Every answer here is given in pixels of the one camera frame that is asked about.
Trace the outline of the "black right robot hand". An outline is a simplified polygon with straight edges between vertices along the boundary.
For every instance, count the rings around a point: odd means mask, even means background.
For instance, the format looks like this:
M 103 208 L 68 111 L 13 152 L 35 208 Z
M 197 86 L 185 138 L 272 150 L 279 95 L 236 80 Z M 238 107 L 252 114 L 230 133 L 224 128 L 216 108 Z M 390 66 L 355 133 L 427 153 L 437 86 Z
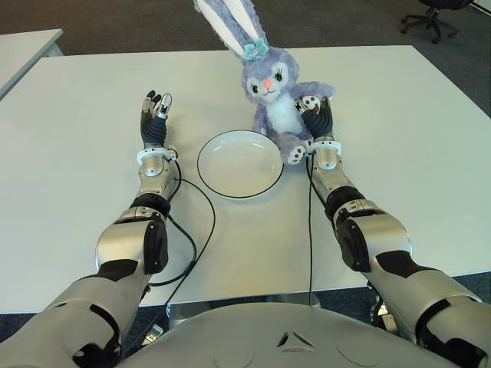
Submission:
M 328 97 L 303 96 L 296 101 L 296 108 L 313 140 L 333 138 L 333 117 Z

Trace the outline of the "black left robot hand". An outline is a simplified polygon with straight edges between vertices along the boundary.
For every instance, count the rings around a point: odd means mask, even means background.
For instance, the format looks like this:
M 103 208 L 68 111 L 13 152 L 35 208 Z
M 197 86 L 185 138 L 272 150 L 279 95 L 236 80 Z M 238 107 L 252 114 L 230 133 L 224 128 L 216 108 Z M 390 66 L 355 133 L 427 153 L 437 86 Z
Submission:
M 155 90 L 143 99 L 140 115 L 140 135 L 145 148 L 163 146 L 166 139 L 166 120 L 172 104 L 172 95 L 157 94 Z

